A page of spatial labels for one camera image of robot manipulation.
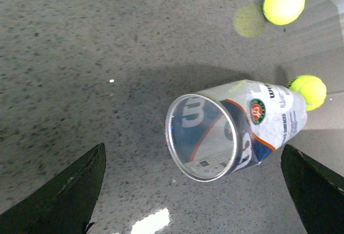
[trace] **orange stripe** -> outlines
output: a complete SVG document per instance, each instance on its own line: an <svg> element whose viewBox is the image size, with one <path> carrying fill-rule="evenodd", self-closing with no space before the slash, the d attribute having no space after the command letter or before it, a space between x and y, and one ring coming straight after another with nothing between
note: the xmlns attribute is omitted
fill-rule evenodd
<svg viewBox="0 0 344 234"><path fill-rule="evenodd" d="M247 120L250 121L250 119L249 119L249 117L248 117L248 115L247 115L245 109L243 109L243 107L242 107L240 104L237 104L237 102L231 101L231 100L225 100L225 101L226 101L226 102L230 102L230 103L236 105L239 109L242 110L242 112L244 112L244 114L245 114L246 117L247 117ZM259 141L261 144L266 145L267 147L269 147L271 150L273 150L273 151L276 150L276 148L274 148L271 144L269 144L269 143L267 143L266 141L264 141L263 139L259 138L259 137L258 137L255 133L253 133L253 132L252 132L252 136L253 136L257 141Z"/></svg>
<svg viewBox="0 0 344 234"><path fill-rule="evenodd" d="M264 141L263 139L260 139L256 134L252 133L252 136L261 144L266 145L267 147L269 147L271 150L275 151L276 148L274 148L271 144L267 143L266 141Z"/></svg>
<svg viewBox="0 0 344 234"><path fill-rule="evenodd" d="M213 126L218 122L218 120L220 120L220 118L222 117L223 114L220 114L215 120L214 122L208 127L208 129L205 131L205 133L203 134L202 138L198 141L198 143L196 144L196 147L190 157L189 162L192 162L196 156L196 153L201 145L201 143L203 142L204 138L206 137L206 135L209 133L209 131L213 128Z"/></svg>
<svg viewBox="0 0 344 234"><path fill-rule="evenodd" d="M229 102L229 103L232 103L232 104L234 104L234 105L236 105L236 106L245 114L247 120L250 122L250 118L249 118L249 116L247 115L245 109L244 109L239 103L237 103L237 102L235 102L235 101L231 101L231 100L225 100L225 101L226 101L226 102Z"/></svg>

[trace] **tennis ball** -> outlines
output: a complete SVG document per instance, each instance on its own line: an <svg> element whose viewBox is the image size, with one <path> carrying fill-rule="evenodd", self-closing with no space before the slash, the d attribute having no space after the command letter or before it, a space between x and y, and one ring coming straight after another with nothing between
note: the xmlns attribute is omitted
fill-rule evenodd
<svg viewBox="0 0 344 234"><path fill-rule="evenodd" d="M305 8L305 0L265 0L263 12L268 21L285 25L296 20Z"/></svg>
<svg viewBox="0 0 344 234"><path fill-rule="evenodd" d="M320 107L326 98L326 85L314 75L301 75L289 82L288 88L306 100L306 110Z"/></svg>

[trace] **roland garros logo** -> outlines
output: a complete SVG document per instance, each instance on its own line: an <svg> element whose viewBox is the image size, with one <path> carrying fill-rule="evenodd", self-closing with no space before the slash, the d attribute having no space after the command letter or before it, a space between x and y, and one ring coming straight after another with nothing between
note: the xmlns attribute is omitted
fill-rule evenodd
<svg viewBox="0 0 344 234"><path fill-rule="evenodd" d="M253 124L261 124L266 114L264 103L261 100L254 98L250 101L249 107L251 110L251 120Z"/></svg>

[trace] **tennis ball can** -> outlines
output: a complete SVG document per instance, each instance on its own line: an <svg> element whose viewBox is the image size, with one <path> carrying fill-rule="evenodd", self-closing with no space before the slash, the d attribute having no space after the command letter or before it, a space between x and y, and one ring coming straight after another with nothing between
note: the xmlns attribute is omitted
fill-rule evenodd
<svg viewBox="0 0 344 234"><path fill-rule="evenodd" d="M306 124L303 97L283 86L242 80L183 95L166 117L173 160L209 182L259 165Z"/></svg>

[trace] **granite surface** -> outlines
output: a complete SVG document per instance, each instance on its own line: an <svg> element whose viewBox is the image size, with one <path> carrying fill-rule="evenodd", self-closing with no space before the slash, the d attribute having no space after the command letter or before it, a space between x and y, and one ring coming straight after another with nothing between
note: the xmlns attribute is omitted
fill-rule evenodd
<svg viewBox="0 0 344 234"><path fill-rule="evenodd" d="M199 183L164 138L177 96L240 79L286 84L309 73L289 65L343 46L329 0L307 0L287 26L264 20L262 1L0 0L0 213L104 142L90 233L130 233L163 208L160 233L305 233L282 151Z"/></svg>

